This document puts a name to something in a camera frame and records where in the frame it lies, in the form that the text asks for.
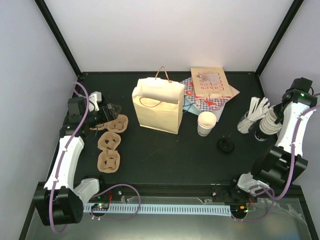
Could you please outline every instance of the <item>black corner post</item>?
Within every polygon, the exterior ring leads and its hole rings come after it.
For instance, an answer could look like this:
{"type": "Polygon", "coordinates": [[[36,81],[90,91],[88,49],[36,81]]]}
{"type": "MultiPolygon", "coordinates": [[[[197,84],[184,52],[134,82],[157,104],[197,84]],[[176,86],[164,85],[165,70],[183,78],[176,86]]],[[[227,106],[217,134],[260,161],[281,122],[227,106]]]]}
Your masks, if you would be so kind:
{"type": "Polygon", "coordinates": [[[45,0],[34,0],[34,1],[38,5],[44,19],[48,23],[48,25],[49,25],[53,35],[55,36],[56,40],[58,41],[64,55],[68,59],[75,75],[77,77],[80,77],[82,72],[80,71],[80,68],[78,67],[78,65],[76,63],[76,60],[74,59],[74,56],[72,55],[64,37],[62,36],[54,18],[52,17],[51,12],[49,11],[47,4],[45,3],[45,0]]]}
{"type": "Polygon", "coordinates": [[[278,44],[280,43],[282,37],[284,36],[285,32],[287,31],[290,23],[294,19],[296,13],[298,12],[300,6],[304,0],[294,0],[291,4],[288,12],[286,13],[280,27],[276,31],[276,34],[274,35],[272,42],[270,43],[268,49],[266,50],[258,68],[255,71],[255,74],[259,77],[262,72],[264,71],[265,67],[267,66],[272,54],[276,50],[278,44]]]}

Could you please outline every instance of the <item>bag handle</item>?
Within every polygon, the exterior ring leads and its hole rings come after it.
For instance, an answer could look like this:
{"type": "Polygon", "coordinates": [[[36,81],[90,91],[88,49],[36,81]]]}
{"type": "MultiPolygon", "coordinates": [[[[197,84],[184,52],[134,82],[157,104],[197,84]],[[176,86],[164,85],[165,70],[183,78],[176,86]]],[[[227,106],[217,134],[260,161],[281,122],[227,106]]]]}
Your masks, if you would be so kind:
{"type": "Polygon", "coordinates": [[[154,105],[154,106],[146,106],[146,105],[144,105],[144,104],[141,102],[141,99],[146,99],[146,97],[140,97],[140,98],[139,98],[139,102],[141,103],[141,105],[145,106],[146,108],[154,108],[154,107],[158,106],[160,103],[162,103],[162,101],[160,101],[159,103],[157,103],[157,104],[154,105]]]}
{"type": "Polygon", "coordinates": [[[169,76],[168,76],[168,73],[167,73],[167,71],[166,71],[165,66],[160,67],[160,69],[158,70],[158,72],[157,72],[157,73],[156,73],[156,75],[155,75],[155,79],[157,79],[158,74],[159,74],[159,72],[160,72],[160,70],[161,70],[161,69],[163,69],[163,70],[164,70],[164,73],[165,73],[165,75],[166,75],[166,79],[168,80],[168,82],[169,82],[169,83],[172,83],[172,81],[171,81],[171,80],[169,80],[169,76]]]}

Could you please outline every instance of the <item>black tabletop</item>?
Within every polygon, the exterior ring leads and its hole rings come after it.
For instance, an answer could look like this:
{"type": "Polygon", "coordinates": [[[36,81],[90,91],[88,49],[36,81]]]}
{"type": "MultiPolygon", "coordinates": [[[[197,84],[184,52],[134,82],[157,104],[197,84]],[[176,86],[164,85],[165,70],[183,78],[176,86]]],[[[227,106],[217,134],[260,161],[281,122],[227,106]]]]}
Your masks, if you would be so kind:
{"type": "MultiPolygon", "coordinates": [[[[260,83],[252,73],[227,72],[231,86],[240,91],[226,103],[222,116],[207,137],[197,133],[197,115],[183,114],[179,133],[171,134],[139,125],[132,101],[132,91],[138,79],[153,77],[151,72],[88,73],[83,84],[88,93],[101,92],[107,103],[122,106],[121,114],[129,119],[127,130],[120,133],[117,147],[120,167],[115,173],[103,173],[97,168],[99,137],[104,131],[92,131],[78,160],[74,182],[85,176],[102,175],[106,183],[127,184],[195,184],[207,185],[230,181],[247,173],[255,160],[275,143],[271,137],[259,142],[254,132],[242,134],[237,130],[240,118],[249,110],[251,97],[263,97],[260,83]],[[225,154],[217,149],[222,137],[232,139],[234,151],[225,154]]],[[[169,72],[173,81],[189,78],[189,72],[169,72]]]]}

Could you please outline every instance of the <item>black bottle cap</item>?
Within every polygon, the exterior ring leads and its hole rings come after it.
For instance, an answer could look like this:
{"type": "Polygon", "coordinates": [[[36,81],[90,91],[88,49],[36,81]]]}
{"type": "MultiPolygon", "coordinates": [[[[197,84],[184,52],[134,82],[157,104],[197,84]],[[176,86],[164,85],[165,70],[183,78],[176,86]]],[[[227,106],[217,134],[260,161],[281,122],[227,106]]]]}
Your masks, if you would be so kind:
{"type": "Polygon", "coordinates": [[[220,152],[228,154],[234,150],[235,145],[230,138],[223,137],[218,141],[217,147],[220,152]]]}

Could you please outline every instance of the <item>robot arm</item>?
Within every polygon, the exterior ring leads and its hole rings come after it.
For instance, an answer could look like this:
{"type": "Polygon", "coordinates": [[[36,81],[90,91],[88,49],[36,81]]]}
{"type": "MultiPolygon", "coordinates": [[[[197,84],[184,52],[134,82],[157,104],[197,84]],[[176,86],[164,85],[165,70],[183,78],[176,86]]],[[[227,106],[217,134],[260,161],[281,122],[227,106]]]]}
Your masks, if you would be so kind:
{"type": "MultiPolygon", "coordinates": [[[[248,193],[255,192],[261,187],[250,189],[260,185],[265,188],[282,188],[288,179],[291,163],[291,143],[294,131],[302,113],[316,106],[317,97],[308,94],[312,81],[306,78],[295,79],[291,88],[282,96],[282,103],[275,106],[277,115],[275,123],[282,123],[279,138],[267,153],[259,158],[253,165],[251,172],[242,174],[237,182],[237,188],[248,193]]],[[[303,116],[296,140],[295,140],[295,164],[292,181],[294,181],[306,168],[308,161],[302,158],[302,142],[306,126],[313,111],[303,116]]]]}
{"type": "Polygon", "coordinates": [[[37,190],[34,194],[33,201],[45,226],[50,225],[49,198],[55,181],[52,207],[55,225],[79,223],[83,216],[84,205],[99,191],[99,181],[95,178],[84,179],[79,186],[74,188],[78,159],[84,148],[89,129],[116,119],[121,107],[111,103],[105,104],[104,97],[100,92],[93,92],[89,96],[89,102],[90,113],[71,140],[68,148],[65,149],[66,143],[71,138],[86,110],[86,99],[84,97],[74,97],[68,100],[68,115],[65,117],[60,130],[59,151],[54,167],[44,188],[37,190]],[[65,153],[56,179],[59,159],[63,152],[65,153]]]}

